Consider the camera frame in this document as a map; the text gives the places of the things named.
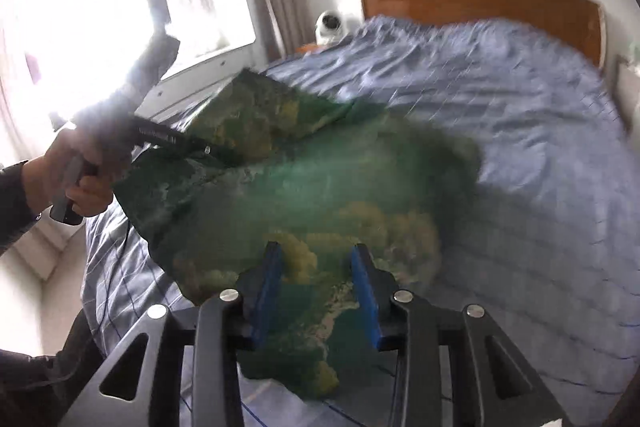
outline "bedsheet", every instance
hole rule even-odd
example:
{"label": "bedsheet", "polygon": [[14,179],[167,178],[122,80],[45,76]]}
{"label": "bedsheet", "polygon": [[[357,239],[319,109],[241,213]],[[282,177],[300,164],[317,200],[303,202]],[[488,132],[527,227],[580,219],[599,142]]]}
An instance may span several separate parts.
{"label": "bedsheet", "polygon": [[[590,63],[506,20],[435,28],[376,17],[266,73],[337,100],[368,97],[481,144],[478,199],[433,285],[412,289],[440,306],[484,305],[576,425],[602,422],[640,355],[640,169]],[[190,305],[135,230],[124,245],[126,231],[117,201],[87,222],[82,300],[105,352],[151,304]],[[322,403],[241,378],[246,424],[386,425],[393,360],[377,366],[378,378]],[[188,354],[184,372],[186,422]],[[448,397],[444,387],[450,417]]]}

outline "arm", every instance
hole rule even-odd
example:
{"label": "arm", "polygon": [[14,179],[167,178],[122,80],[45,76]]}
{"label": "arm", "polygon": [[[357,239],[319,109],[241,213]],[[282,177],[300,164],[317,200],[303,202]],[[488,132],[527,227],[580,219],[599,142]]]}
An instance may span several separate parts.
{"label": "arm", "polygon": [[[66,166],[78,152],[94,165],[102,165],[100,150],[91,139],[79,131],[63,129],[43,156],[0,171],[0,254],[51,205]],[[112,180],[108,172],[100,172],[66,188],[67,197],[75,202],[74,211],[85,217],[105,211],[113,201]]]}

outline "hand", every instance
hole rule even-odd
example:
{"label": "hand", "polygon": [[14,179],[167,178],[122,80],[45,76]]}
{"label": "hand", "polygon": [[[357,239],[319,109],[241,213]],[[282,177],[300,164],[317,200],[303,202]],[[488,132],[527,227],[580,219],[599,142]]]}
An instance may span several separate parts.
{"label": "hand", "polygon": [[63,129],[43,156],[22,167],[22,185],[34,215],[51,206],[53,197],[62,188],[66,167],[78,153],[97,165],[99,174],[84,176],[78,186],[66,188],[66,197],[74,202],[73,211],[80,216],[96,216],[113,201],[111,182],[114,176],[112,172],[102,172],[104,169],[99,168],[103,165],[100,148],[77,129]]}

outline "headboard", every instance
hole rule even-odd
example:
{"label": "headboard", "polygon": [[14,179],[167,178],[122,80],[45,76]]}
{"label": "headboard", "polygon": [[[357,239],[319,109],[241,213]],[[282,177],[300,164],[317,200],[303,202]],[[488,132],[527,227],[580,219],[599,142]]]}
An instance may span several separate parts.
{"label": "headboard", "polygon": [[383,14],[432,25],[504,17],[561,39],[599,68],[606,55],[604,12],[592,0],[362,0],[362,9],[367,19]]}

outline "green cloth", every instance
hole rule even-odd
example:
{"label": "green cloth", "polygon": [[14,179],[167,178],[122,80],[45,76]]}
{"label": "green cloth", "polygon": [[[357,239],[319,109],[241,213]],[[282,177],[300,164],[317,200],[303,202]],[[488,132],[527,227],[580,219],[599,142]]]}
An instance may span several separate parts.
{"label": "green cloth", "polygon": [[278,307],[243,374],[320,397],[370,365],[348,255],[365,243],[401,285],[429,283],[443,235],[470,203],[480,159],[451,137],[367,102],[336,103],[243,71],[187,133],[233,149],[240,167],[149,149],[116,187],[151,257],[202,303],[255,266],[267,241],[284,253]]}

